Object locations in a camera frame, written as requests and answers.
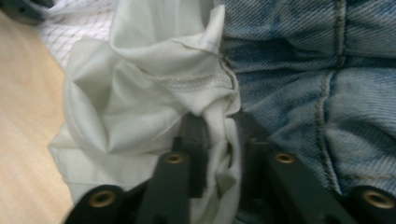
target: black clamp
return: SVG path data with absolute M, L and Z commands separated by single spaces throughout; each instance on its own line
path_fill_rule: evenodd
M 297 157 L 266 141 L 253 117 L 233 117 L 243 153 L 242 199 L 262 201 L 265 224 L 393 224 L 396 199 L 381 189 L 358 186 L 342 197 L 323 188 Z M 66 224 L 187 224 L 190 198 L 206 187 L 208 135 L 202 118 L 188 115 L 171 152 L 153 177 L 124 192 L 117 186 L 92 189 Z
M 30 25 L 37 25 L 44 21 L 43 15 L 33 7 L 36 4 L 41 7 L 53 7 L 52 0 L 32 0 L 32 4 L 24 0 L 0 0 L 0 10 L 11 19 Z

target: stitching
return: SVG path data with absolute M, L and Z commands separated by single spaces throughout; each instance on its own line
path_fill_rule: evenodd
M 189 82 L 189 81 L 196 81 L 196 80 L 204 80 L 204 79 L 209 79 L 212 78 L 213 76 L 220 76 L 222 74 L 219 73 L 209 73 L 205 75 L 192 75 L 192 76 L 178 76 L 178 77 L 159 77 L 156 75 L 152 75 L 148 73 L 147 71 L 139 68 L 140 71 L 142 71 L 143 76 L 146 77 L 147 79 L 153 80 L 153 81 L 160 81 L 160 82 Z
M 331 153 L 329 151 L 326 137 L 324 135 L 324 126 L 326 123 L 324 106 L 326 105 L 330 97 L 330 82 L 333 77 L 335 77 L 335 72 L 331 71 L 330 73 L 326 74 L 322 79 L 321 93 L 318 98 L 318 103 L 316 105 L 317 140 L 318 147 L 321 152 L 321 159 L 323 161 L 323 168 L 327 174 L 327 179 L 329 181 L 330 187 L 334 191 L 341 193 L 341 188 L 338 184 L 338 177 L 335 173 L 335 169 L 333 166 Z
M 345 31 L 346 31 L 346 0 L 337 0 L 336 3 L 336 24 L 335 24 L 335 52 L 338 55 L 337 69 L 340 69 L 346 60 L 344 55 L 345 49 Z
M 236 95 L 239 92 L 239 83 L 235 73 L 230 69 L 230 67 L 226 64 L 226 62 L 223 59 L 220 59 L 219 63 L 225 74 L 230 78 L 233 95 Z
M 171 39 L 171 41 L 176 42 L 178 44 L 183 45 L 184 47 L 202 50 L 214 55 L 218 55 L 219 45 L 214 42 L 209 41 L 190 41 L 190 40 L 179 40 L 179 39 Z
M 366 180 L 377 180 L 377 179 L 393 179 L 396 175 L 343 175 L 345 179 L 366 179 Z
M 170 91 L 178 91 L 178 92 L 200 91 L 200 90 L 215 89 L 215 88 L 223 88 L 230 91 L 232 90 L 231 83 L 224 82 L 221 80 L 193 83 L 191 85 L 185 85 L 185 86 L 168 85 L 168 84 L 163 84 L 163 85 L 166 86 Z
M 359 54 L 391 54 L 391 53 L 396 53 L 396 50 L 390 50 L 390 51 L 371 51 L 371 50 L 358 50 L 358 49 L 348 49 L 346 48 L 347 53 L 359 53 Z

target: white mesh fabric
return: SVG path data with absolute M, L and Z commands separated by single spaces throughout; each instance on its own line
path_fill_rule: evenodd
M 65 68 L 70 49 L 82 37 L 108 40 L 117 1 L 55 0 L 52 8 L 41 8 L 46 21 L 36 27 L 49 51 Z

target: white fabric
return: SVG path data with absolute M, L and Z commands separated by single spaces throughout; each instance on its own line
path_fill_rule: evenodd
M 36 29 L 65 68 L 71 48 L 82 37 L 108 40 L 116 5 L 116 0 L 55 0 L 54 7 L 38 8 L 46 20 Z
M 49 146 L 74 201 L 97 185 L 130 189 L 150 178 L 192 112 L 207 121 L 211 147 L 208 188 L 191 200 L 191 222 L 233 221 L 240 154 L 229 117 L 240 101 L 219 61 L 224 7 L 210 8 L 209 0 L 121 0 L 109 42 L 74 46 L 65 124 Z

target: wrinkled fabric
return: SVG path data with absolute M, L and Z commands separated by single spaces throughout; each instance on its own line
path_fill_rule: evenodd
M 219 59 L 224 7 L 211 8 L 210 1 L 120 1 L 108 42 L 73 47 L 65 123 L 49 148 L 74 201 L 98 185 L 131 189 L 150 178 L 191 112 L 205 118 L 210 136 L 207 189 L 191 200 L 191 222 L 232 222 L 240 156 L 230 116 L 240 100 Z
M 341 194 L 396 194 L 396 2 L 217 0 L 224 60 L 269 139 Z M 252 206 L 237 223 L 265 223 Z

